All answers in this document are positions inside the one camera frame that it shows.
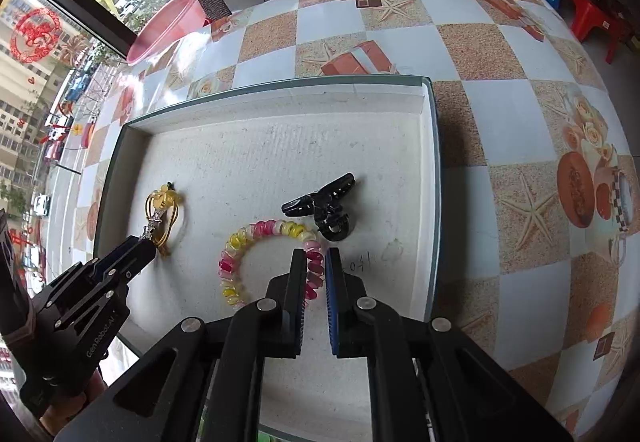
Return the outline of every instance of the parked car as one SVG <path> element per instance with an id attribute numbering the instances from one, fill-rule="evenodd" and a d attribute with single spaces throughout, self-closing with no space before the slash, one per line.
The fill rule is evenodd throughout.
<path id="1" fill-rule="evenodd" d="M 49 216 L 51 197 L 49 195 L 38 195 L 33 202 L 33 212 L 38 216 Z"/>

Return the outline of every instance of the spiral hair tie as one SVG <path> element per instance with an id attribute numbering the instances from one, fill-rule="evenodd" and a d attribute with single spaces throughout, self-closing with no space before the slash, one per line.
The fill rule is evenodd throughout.
<path id="1" fill-rule="evenodd" d="M 167 182 L 159 191 L 153 191 L 145 200 L 146 225 L 142 237 L 154 242 L 161 255 L 169 255 L 166 242 L 171 234 L 171 228 L 178 219 L 178 203 L 180 196 L 175 192 L 171 182 Z M 166 225 L 162 218 L 166 215 Z"/>
<path id="2" fill-rule="evenodd" d="M 220 276 L 220 286 L 222 295 L 226 303 L 235 311 L 241 309 L 246 303 L 242 300 L 244 287 L 240 279 L 239 268 L 240 259 L 244 251 L 255 241 L 272 235 L 286 235 L 294 237 L 303 242 L 308 263 L 306 268 L 306 299 L 314 300 L 318 297 L 316 289 L 320 288 L 324 282 L 324 256 L 320 252 L 321 245 L 317 236 L 305 228 L 301 223 L 295 221 L 283 221 L 281 219 L 270 219 L 268 221 L 258 221 L 251 223 L 247 227 L 241 227 L 237 232 L 229 237 L 222 251 L 218 266 L 218 276 Z"/>

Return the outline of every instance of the cardboard tray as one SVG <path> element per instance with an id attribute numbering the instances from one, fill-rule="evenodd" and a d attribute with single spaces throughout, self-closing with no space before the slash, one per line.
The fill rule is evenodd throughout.
<path id="1" fill-rule="evenodd" d="M 302 78 L 230 90 L 127 123 L 98 215 L 95 255 L 145 224 L 146 196 L 171 181 L 184 196 L 169 241 L 130 283 L 122 340 L 142 354 L 184 317 L 232 313 L 217 262 L 229 235 L 351 172 L 344 199 L 353 232 L 340 243 L 345 270 L 367 293 L 409 317 L 430 316 L 440 230 L 440 162 L 429 79 L 402 75 Z M 311 217 L 303 218 L 308 226 Z M 272 237 L 242 259 L 253 299 L 289 270 L 300 245 Z M 268 359 L 261 429 L 286 440 L 371 440 L 365 359 L 331 355 L 324 288 L 305 313 L 302 354 Z"/>

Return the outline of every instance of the floor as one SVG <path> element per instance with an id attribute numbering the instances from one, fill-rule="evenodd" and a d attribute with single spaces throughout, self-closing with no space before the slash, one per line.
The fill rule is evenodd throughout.
<path id="1" fill-rule="evenodd" d="M 574 7 L 569 0 L 563 0 L 559 13 L 571 26 L 574 20 Z M 600 72 L 609 98 L 616 108 L 620 123 L 624 128 L 626 141 L 634 157 L 640 158 L 640 55 L 633 53 L 628 46 L 621 44 L 611 64 L 604 60 L 609 41 L 604 31 L 592 30 L 582 46 Z"/>

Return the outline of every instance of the metal screw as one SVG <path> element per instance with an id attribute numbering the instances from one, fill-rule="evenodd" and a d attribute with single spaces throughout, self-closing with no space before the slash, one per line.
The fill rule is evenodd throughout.
<path id="1" fill-rule="evenodd" d="M 360 310 L 371 310 L 372 308 L 375 308 L 377 304 L 378 302 L 375 299 L 367 296 L 361 297 L 356 301 L 356 305 Z"/>
<path id="2" fill-rule="evenodd" d="M 200 324 L 200 320 L 196 317 L 188 317 L 180 324 L 180 328 L 183 332 L 195 332 L 200 328 Z"/>
<path id="3" fill-rule="evenodd" d="M 446 317 L 436 317 L 431 322 L 431 326 L 436 332 L 449 332 L 451 329 L 451 321 Z"/>
<path id="4" fill-rule="evenodd" d="M 269 310 L 273 310 L 274 308 L 276 308 L 277 303 L 270 297 L 266 297 L 264 299 L 260 299 L 256 306 L 258 307 L 258 310 L 262 312 L 268 312 Z"/>

